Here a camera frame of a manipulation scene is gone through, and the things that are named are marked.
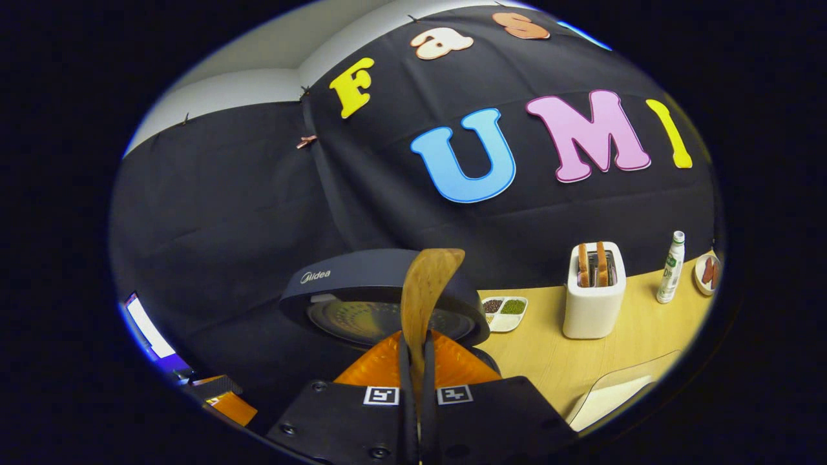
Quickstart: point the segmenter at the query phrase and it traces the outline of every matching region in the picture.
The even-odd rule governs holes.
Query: green beans
[[[519,315],[525,310],[525,302],[522,300],[509,300],[500,311],[501,314]]]

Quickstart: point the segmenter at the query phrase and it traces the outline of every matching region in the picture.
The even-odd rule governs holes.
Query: yellow letter
[[[666,105],[651,98],[646,101],[646,104],[657,114],[657,117],[661,118],[661,124],[663,124],[663,128],[667,130],[669,141],[672,143],[672,149],[675,151],[675,153],[672,154],[672,160],[675,161],[675,166],[678,168],[691,168],[692,157],[689,156],[689,152],[686,151],[681,134],[677,131],[672,117],[669,116],[669,108],[666,108]]]
[[[373,59],[363,58],[330,83],[330,89],[335,89],[342,101],[342,118],[351,116],[370,100],[370,94],[359,92],[359,88],[370,87],[370,74],[365,69],[373,66],[373,63]]]

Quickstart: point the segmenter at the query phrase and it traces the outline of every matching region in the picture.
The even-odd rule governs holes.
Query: pink letter
[[[609,170],[611,143],[618,149],[614,164],[623,171],[642,170],[652,164],[634,133],[632,124],[620,107],[620,97],[608,90],[589,94],[591,121],[579,114],[559,97],[535,98],[525,106],[527,112],[539,116],[554,141],[560,156],[557,179],[564,183],[584,180],[591,167],[577,155],[575,143],[601,171]]]

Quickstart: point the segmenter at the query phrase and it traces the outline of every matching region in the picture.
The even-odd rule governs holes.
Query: monitor screen
[[[149,358],[164,372],[191,371],[175,350],[166,342],[146,314],[138,294],[133,292],[124,303],[124,319]]]

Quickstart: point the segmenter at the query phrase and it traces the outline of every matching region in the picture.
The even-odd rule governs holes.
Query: table surface
[[[491,333],[477,347],[496,360],[503,377],[526,376],[565,418],[577,399],[606,373],[689,347],[712,301],[696,287],[696,260],[684,264],[675,297],[668,304],[655,299],[662,270],[628,276],[614,330],[602,339],[563,335],[565,286],[480,290],[482,299],[525,297],[528,307],[516,329]]]

